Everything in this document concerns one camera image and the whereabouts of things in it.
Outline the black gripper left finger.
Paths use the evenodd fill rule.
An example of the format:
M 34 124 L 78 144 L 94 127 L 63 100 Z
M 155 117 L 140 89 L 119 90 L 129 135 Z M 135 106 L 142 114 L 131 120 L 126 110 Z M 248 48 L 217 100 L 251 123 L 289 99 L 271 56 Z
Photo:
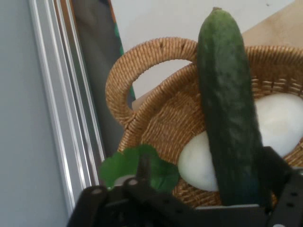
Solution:
M 112 190 L 91 186 L 82 191 L 69 227 L 196 227 L 197 212 L 174 196 L 149 185 L 151 157 L 139 158 L 137 174 Z

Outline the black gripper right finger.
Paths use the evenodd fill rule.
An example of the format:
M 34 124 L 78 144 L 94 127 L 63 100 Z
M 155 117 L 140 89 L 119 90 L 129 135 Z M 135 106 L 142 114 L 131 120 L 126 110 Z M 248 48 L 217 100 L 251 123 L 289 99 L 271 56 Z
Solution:
M 261 182 L 277 198 L 267 220 L 268 227 L 301 227 L 303 225 L 303 169 L 293 169 L 271 147 L 259 156 Z

